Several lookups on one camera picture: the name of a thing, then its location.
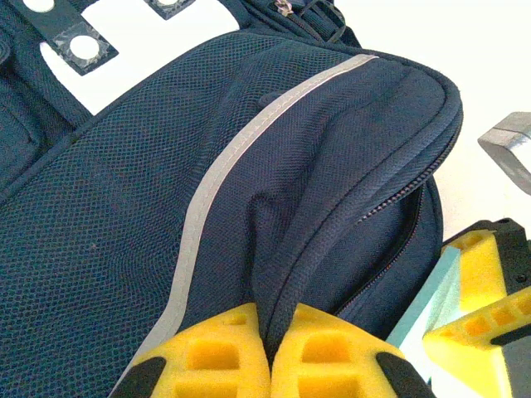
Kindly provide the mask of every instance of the white background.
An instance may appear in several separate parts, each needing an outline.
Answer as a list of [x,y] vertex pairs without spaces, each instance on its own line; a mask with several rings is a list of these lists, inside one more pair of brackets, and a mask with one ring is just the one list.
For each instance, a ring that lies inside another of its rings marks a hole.
[[436,173],[446,238],[480,219],[505,216],[530,236],[531,197],[506,177],[477,138],[511,112],[531,112],[531,0],[335,3],[364,48],[421,62],[460,88],[462,133]]

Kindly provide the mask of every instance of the backpack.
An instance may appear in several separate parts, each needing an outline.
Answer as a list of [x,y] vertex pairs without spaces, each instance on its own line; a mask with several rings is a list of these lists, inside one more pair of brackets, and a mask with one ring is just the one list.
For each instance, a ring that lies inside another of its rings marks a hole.
[[244,303],[270,360],[298,303],[385,338],[437,262],[453,83],[361,48],[331,2],[220,3],[238,30],[93,116],[0,2],[1,396],[107,396]]

